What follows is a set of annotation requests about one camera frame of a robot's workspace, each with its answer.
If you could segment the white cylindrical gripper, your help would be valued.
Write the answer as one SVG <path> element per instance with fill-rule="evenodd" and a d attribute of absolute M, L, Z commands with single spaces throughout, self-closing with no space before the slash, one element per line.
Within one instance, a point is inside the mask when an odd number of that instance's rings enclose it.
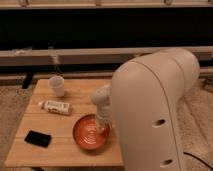
<path fill-rule="evenodd" d="M 108 130 L 108 125 L 112 124 L 111 110 L 109 106 L 98 107 L 96 113 L 97 132 L 103 134 Z"/>

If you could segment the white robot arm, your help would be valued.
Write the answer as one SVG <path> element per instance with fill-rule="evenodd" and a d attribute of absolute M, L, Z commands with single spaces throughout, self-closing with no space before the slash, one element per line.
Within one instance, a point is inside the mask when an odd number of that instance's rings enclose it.
<path fill-rule="evenodd" d="M 169 48 L 122 64 L 92 102 L 115 123 L 125 171 L 186 171 L 177 102 L 199 76 L 196 56 Z"/>

